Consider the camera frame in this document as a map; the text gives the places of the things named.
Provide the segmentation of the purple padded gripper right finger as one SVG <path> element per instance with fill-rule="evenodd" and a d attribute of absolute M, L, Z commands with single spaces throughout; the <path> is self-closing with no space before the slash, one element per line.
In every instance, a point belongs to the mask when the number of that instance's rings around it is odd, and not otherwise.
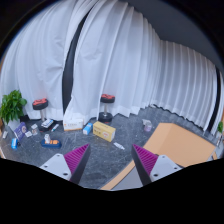
<path fill-rule="evenodd" d="M 156 155 L 136 144 L 132 145 L 131 154 L 144 186 L 181 170 L 166 155 Z"/>

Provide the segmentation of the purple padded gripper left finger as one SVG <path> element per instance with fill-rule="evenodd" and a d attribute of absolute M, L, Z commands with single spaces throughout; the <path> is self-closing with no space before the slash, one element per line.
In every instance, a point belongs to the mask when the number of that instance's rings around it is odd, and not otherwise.
<path fill-rule="evenodd" d="M 89 159 L 90 152 L 90 145 L 85 144 L 73 149 L 65 155 L 60 153 L 55 154 L 41 165 L 40 168 L 72 183 L 78 184 Z"/>

